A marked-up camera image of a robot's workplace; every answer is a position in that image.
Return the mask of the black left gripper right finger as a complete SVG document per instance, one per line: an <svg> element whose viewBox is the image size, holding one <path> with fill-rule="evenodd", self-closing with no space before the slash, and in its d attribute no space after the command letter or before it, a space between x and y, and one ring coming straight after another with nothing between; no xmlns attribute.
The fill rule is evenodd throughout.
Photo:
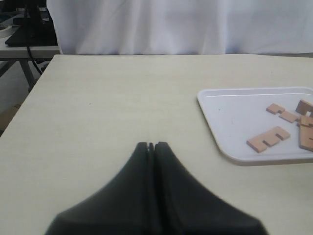
<svg viewBox="0 0 313 235"><path fill-rule="evenodd" d="M266 235L262 222L204 187L166 142L155 145L156 194L165 235Z"/></svg>

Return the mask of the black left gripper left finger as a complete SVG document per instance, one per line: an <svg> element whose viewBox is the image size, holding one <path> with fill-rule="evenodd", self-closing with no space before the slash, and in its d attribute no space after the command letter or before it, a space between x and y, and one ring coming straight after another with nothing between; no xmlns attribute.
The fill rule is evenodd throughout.
<svg viewBox="0 0 313 235"><path fill-rule="evenodd" d="M48 235L149 235L148 145L140 142L120 172L98 192L59 213Z"/></svg>

